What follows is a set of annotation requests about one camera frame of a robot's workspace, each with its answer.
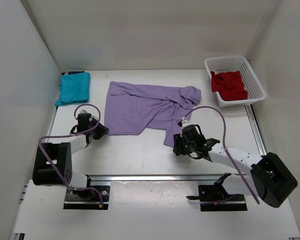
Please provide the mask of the purple t shirt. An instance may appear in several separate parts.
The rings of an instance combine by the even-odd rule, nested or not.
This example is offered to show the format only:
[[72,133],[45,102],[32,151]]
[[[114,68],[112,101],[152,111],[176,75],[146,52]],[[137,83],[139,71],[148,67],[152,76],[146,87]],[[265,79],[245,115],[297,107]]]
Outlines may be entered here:
[[112,81],[109,85],[104,124],[110,136],[137,136],[144,129],[164,130],[163,144],[174,145],[178,122],[201,102],[194,86],[173,87]]

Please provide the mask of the teal t shirt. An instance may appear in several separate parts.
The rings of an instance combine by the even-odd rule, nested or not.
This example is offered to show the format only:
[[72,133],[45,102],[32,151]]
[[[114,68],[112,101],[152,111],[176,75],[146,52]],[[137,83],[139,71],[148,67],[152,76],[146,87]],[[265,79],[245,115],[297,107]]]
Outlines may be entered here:
[[90,100],[91,75],[88,72],[62,75],[56,107],[88,103]]

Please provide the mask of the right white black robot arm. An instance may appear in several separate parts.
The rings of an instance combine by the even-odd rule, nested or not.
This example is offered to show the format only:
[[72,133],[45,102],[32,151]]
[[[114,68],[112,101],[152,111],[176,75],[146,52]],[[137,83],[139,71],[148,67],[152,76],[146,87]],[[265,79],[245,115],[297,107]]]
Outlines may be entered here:
[[267,205],[279,208],[297,188],[298,181],[275,153],[257,155],[205,138],[197,124],[179,123],[179,134],[173,136],[176,156],[206,160],[238,171],[235,177],[225,173],[215,182],[214,193],[220,200],[231,195],[256,193]]

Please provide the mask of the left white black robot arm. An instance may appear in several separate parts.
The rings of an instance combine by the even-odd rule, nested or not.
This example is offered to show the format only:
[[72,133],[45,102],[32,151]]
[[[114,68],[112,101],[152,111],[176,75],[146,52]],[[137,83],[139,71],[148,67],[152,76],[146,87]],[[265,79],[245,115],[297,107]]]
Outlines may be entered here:
[[88,147],[93,140],[100,140],[109,132],[109,128],[99,123],[91,113],[80,113],[76,120],[77,124],[69,135],[57,137],[59,143],[39,141],[32,180],[37,186],[76,188],[83,200],[90,200],[95,188],[88,183],[86,175],[73,172],[72,155]]

